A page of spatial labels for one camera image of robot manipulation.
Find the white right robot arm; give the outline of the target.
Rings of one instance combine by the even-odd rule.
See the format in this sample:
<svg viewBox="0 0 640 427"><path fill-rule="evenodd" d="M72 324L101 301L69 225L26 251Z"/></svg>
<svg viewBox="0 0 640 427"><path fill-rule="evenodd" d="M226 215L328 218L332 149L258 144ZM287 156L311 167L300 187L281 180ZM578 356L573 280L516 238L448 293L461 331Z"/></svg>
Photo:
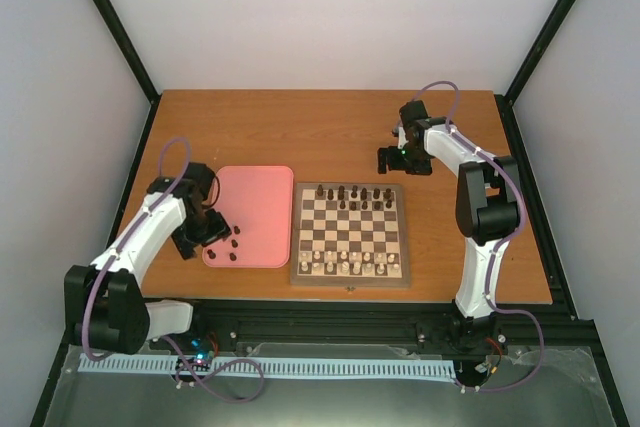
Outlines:
<svg viewBox="0 0 640 427"><path fill-rule="evenodd" d="M455 219L465 256L455 304L464 319L490 316L502 258L524 226L517 162L481 149L447 118L429 116L420 100L400 108L393 135L395 146L378 149L380 174L429 175L437 159L456 175Z"/></svg>

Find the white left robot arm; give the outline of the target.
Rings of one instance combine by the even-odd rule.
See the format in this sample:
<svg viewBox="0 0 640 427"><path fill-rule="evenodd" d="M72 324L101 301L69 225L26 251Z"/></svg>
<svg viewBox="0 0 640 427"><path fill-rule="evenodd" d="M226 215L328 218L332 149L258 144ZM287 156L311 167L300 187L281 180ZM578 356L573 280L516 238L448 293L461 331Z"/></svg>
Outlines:
<svg viewBox="0 0 640 427"><path fill-rule="evenodd" d="M64 278L68 343L99 362L137 353L149 340L173 335L186 349L201 347L208 325L187 301L146 301L141 285L161 247L172 241L184 260L199 246L228 238L231 228L208 205L217 182L212 169L189 162L179 177L157 177L117 239L89 265L72 266Z"/></svg>

